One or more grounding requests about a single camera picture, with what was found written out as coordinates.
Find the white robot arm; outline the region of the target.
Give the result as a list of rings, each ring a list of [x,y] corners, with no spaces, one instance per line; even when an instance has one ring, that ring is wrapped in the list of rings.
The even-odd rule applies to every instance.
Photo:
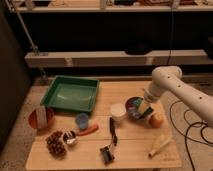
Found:
[[[162,66],[152,71],[152,81],[144,90],[144,99],[155,103],[165,91],[170,91],[213,128],[213,97],[189,86],[182,80],[178,66]]]

